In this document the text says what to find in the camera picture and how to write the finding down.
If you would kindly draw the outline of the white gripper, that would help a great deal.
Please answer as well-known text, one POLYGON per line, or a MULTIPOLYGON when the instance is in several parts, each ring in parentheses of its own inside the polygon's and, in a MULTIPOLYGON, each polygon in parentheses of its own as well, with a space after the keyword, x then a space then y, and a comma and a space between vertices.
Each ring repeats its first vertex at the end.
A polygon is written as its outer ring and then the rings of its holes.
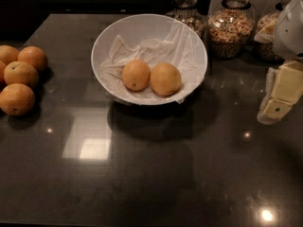
POLYGON ((257 120, 275 124, 287 115, 303 96, 303 0, 291 0, 279 14, 273 49, 285 61, 266 75, 265 97, 260 103, 257 120))

